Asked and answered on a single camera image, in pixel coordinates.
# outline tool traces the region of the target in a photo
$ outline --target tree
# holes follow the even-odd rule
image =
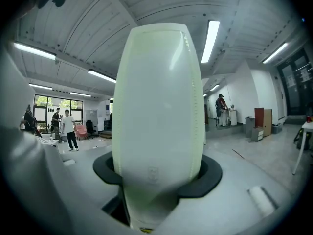
[[[46,96],[38,96],[36,101],[37,106],[47,106],[47,97]],[[53,106],[51,97],[48,98],[48,106]]]
[[[59,107],[60,108],[69,108],[70,107],[70,100],[68,99],[63,99],[61,101],[61,103],[59,104]],[[77,109],[77,102],[72,100],[72,106],[71,106],[72,109]]]
[[[114,98],[110,98],[110,114],[113,112],[113,103],[111,103],[113,100]]]

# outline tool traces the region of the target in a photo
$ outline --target white wall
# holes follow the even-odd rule
[[[284,91],[282,84],[280,85],[279,81],[275,80],[275,76],[280,79],[277,68],[257,63],[253,59],[248,59],[247,63],[254,80],[260,107],[272,109],[273,123],[284,122],[285,118],[279,121],[279,118],[287,116],[287,114],[285,115],[287,108],[285,109],[285,96],[283,95],[282,98],[282,92]]]
[[[98,117],[105,118],[105,120],[110,119],[110,113],[107,114],[106,105],[110,107],[110,100],[101,101],[98,105]]]
[[[84,124],[86,123],[86,111],[87,110],[97,111],[97,115],[99,116],[98,107],[99,107],[99,102],[98,101],[86,100],[86,99],[84,100],[84,106],[83,106],[83,121],[84,121]]]
[[[210,117],[213,118],[216,118],[215,102],[219,94],[223,94],[228,107],[235,105],[237,122],[245,123],[247,116],[254,116],[254,108],[259,107],[259,99],[246,61],[239,65],[235,74],[228,76],[215,91],[210,92]]]
[[[253,59],[243,61],[235,74],[224,79],[220,86],[210,93],[211,118],[216,118],[215,102],[219,94],[223,94],[228,107],[235,105],[239,123],[245,123],[247,116],[254,116],[254,108],[257,107],[272,109],[273,123],[286,120],[278,120],[287,116],[287,107],[283,85],[275,67],[259,64]]]
[[[252,78],[258,95],[259,107],[272,109],[272,122],[278,122],[277,94],[274,87],[269,67],[257,63],[256,60],[248,59]]]

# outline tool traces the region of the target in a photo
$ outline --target glass door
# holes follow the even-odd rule
[[[313,101],[313,69],[302,49],[278,67],[286,93],[288,115],[305,115],[306,105]]]
[[[48,97],[35,95],[33,116],[37,121],[37,130],[40,133],[47,133],[46,113],[47,113]]]

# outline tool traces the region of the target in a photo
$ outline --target table leg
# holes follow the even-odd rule
[[[304,131],[303,132],[303,136],[302,136],[302,143],[301,143],[300,153],[299,153],[299,157],[298,157],[297,163],[295,164],[295,167],[294,167],[294,170],[293,170],[293,173],[292,173],[293,175],[295,174],[295,171],[297,170],[298,165],[300,163],[301,156],[303,154],[303,149],[304,149],[304,144],[305,144],[305,139],[306,138],[307,138],[307,132]]]

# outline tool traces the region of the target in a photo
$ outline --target backpack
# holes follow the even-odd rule
[[[218,99],[215,102],[215,108],[216,109],[221,109],[222,108],[222,104],[221,104],[221,102]]]

